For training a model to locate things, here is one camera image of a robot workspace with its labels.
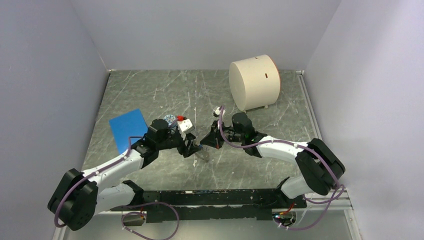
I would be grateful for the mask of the metal key organizer plate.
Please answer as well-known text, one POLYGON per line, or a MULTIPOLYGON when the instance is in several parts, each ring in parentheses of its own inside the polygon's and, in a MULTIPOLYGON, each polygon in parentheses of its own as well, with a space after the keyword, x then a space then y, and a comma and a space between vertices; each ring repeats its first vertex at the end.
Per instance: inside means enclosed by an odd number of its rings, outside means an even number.
POLYGON ((200 160, 208 163, 211 160, 209 151, 206 146, 200 145, 200 149, 195 153, 195 156, 200 160))

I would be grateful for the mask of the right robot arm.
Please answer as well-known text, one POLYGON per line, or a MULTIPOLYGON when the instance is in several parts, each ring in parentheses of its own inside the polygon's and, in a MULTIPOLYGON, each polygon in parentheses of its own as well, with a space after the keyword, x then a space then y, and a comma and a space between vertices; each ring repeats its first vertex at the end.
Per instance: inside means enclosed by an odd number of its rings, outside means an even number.
POLYGON ((304 194, 327 195, 338 185, 346 171, 338 157, 319 138, 309 142, 293 142, 272 137, 255 130, 244 112, 234 114, 231 121, 231 126, 225 126, 219 117, 200 143, 216 149, 228 143, 243 149, 250 156, 296 164, 300 174, 283 180, 276 188, 275 202, 282 208, 288 207, 296 197, 304 194))

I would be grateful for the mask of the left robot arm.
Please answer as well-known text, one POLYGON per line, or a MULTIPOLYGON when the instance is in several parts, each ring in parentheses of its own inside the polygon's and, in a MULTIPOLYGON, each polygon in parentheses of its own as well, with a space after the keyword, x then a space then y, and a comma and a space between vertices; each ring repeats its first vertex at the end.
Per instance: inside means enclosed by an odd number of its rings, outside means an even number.
POLYGON ((144 191, 130 180, 114 183, 128 174, 151 164, 162 150, 177 149, 187 158, 202 148, 195 144, 192 121, 178 115, 173 124, 155 119, 142 137, 117 157, 96 167, 68 170, 58 183, 47 208, 54 214, 57 228, 76 231, 94 215, 118 206, 137 210, 142 206, 144 191))

